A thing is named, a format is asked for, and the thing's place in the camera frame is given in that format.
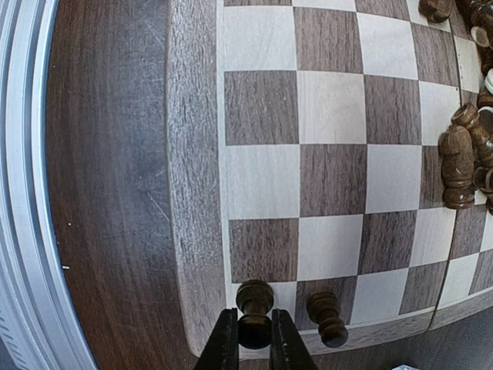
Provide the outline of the dark chess knight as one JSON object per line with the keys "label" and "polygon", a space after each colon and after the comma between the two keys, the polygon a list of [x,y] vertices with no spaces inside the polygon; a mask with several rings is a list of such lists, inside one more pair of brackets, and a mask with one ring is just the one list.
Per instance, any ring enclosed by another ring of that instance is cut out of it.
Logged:
{"label": "dark chess knight", "polygon": [[441,134],[438,149],[443,157],[441,175],[445,206],[454,210],[472,207],[475,202],[472,186],[475,156],[469,132],[463,126],[451,124]]}

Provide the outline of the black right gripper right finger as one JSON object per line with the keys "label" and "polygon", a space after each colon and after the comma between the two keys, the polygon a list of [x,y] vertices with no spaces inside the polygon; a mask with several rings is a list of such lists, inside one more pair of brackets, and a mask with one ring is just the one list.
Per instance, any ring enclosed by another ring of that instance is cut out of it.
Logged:
{"label": "black right gripper right finger", "polygon": [[317,368],[287,310],[273,309],[271,336],[270,369]]}

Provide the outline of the dark pawn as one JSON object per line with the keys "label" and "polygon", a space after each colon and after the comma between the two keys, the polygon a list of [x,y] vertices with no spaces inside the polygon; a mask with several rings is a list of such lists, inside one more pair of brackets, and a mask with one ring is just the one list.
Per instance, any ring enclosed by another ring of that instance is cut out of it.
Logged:
{"label": "dark pawn", "polygon": [[267,314],[273,308],[273,289],[261,280],[243,282],[236,293],[236,306],[243,313],[238,321],[239,344],[259,350],[271,343],[271,320]]}
{"label": "dark pawn", "polygon": [[348,340],[348,331],[340,318],[340,305],[332,290],[312,294],[307,301],[309,319],[317,325],[321,342],[328,348],[340,348]]}

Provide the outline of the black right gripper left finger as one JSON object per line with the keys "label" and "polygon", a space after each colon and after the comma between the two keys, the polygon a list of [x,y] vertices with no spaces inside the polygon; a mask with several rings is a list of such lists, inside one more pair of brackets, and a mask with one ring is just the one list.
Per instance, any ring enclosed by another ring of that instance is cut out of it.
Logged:
{"label": "black right gripper left finger", "polygon": [[195,370],[237,370],[239,368],[237,309],[221,311]]}

